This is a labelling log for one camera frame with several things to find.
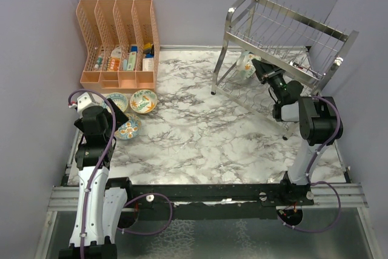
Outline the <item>blue yellow sun bowl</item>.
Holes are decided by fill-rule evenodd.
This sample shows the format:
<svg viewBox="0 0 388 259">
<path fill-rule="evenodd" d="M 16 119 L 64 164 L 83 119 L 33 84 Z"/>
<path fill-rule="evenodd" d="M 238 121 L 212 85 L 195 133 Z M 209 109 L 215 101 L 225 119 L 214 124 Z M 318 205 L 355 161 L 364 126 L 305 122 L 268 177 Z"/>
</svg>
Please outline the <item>blue yellow sun bowl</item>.
<svg viewBox="0 0 388 259">
<path fill-rule="evenodd" d="M 118 93 L 118 92 L 109 93 L 109 94 L 105 95 L 104 97 L 106 99 L 110 98 L 122 112 L 127 111 L 128 106 L 129 106 L 129 100 L 122 93 Z"/>
</svg>

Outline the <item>blue orange floral bowl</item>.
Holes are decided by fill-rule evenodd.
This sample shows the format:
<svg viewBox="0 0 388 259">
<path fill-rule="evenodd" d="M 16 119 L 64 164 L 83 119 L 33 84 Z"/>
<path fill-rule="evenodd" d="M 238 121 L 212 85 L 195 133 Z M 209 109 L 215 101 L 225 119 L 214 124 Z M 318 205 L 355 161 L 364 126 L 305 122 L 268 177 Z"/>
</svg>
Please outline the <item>blue orange floral bowl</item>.
<svg viewBox="0 0 388 259">
<path fill-rule="evenodd" d="M 135 138 L 141 130 L 141 120 L 137 115 L 133 113 L 126 113 L 125 115 L 129 120 L 115 132 L 115 137 L 119 140 Z"/>
</svg>

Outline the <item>teal bowl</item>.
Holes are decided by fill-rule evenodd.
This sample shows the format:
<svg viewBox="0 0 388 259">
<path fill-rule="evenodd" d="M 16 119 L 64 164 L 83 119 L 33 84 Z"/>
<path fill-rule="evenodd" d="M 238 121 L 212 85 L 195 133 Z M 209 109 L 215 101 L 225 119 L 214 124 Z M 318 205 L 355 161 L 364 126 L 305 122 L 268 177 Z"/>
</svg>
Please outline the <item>teal bowl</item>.
<svg viewBox="0 0 388 259">
<path fill-rule="evenodd" d="M 241 54 L 236 62 L 236 69 L 237 70 L 240 71 L 240 70 L 244 69 L 244 59 L 245 59 L 245 55 Z"/>
</svg>

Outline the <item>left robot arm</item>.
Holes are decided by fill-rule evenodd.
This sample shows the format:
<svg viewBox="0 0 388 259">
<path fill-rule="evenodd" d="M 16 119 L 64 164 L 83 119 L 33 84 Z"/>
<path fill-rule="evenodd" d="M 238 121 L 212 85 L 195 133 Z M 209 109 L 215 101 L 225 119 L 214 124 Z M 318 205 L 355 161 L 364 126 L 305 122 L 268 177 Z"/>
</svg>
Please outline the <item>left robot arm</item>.
<svg viewBox="0 0 388 259">
<path fill-rule="evenodd" d="M 134 199 L 128 178 L 109 178 L 115 132 L 128 119 L 112 100 L 103 100 L 105 106 L 100 106 L 85 92 L 69 102 L 79 114 L 75 126 L 82 132 L 75 153 L 79 197 L 69 246 L 59 251 L 59 258 L 116 258 L 121 210 Z"/>
</svg>

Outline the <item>orange star flower bowl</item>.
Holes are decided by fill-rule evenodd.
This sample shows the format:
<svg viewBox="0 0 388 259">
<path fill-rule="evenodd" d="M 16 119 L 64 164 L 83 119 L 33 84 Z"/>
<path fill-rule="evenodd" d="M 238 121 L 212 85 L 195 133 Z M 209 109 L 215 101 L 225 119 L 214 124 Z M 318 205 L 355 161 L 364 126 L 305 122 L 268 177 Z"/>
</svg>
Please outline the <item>orange star flower bowl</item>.
<svg viewBox="0 0 388 259">
<path fill-rule="evenodd" d="M 249 53 L 248 51 L 242 52 L 242 54 L 245 55 L 244 69 L 240 71 L 237 70 L 237 71 L 240 79 L 245 80 L 247 78 L 250 78 L 255 73 L 255 68 L 252 65 L 252 59 L 258 59 L 260 61 L 261 57 L 253 53 Z"/>
</svg>

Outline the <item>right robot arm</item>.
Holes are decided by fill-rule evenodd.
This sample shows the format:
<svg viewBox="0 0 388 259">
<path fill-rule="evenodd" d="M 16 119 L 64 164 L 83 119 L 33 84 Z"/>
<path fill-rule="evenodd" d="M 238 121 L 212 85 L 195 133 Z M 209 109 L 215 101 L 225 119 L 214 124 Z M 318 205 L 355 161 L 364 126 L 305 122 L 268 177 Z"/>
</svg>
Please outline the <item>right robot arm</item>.
<svg viewBox="0 0 388 259">
<path fill-rule="evenodd" d="M 303 141 L 278 191 L 278 199 L 292 205 L 309 191 L 316 163 L 327 147 L 341 137 L 343 124 L 333 98 L 302 96 L 304 86 L 296 80 L 286 82 L 284 70 L 256 58 L 252 64 L 260 83 L 268 84 L 270 96 L 276 97 L 273 118 L 277 122 L 299 124 Z"/>
</svg>

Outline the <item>green leaf orange flower bowl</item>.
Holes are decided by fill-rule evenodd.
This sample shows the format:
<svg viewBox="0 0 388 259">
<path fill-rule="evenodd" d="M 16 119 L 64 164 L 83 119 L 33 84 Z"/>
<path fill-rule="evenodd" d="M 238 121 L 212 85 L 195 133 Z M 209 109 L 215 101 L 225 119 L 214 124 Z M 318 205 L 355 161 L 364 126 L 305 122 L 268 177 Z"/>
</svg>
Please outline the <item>green leaf orange flower bowl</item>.
<svg viewBox="0 0 388 259">
<path fill-rule="evenodd" d="M 140 114 L 151 112 L 158 103 L 158 98 L 152 90 L 142 89 L 135 92 L 129 101 L 131 109 Z"/>
</svg>

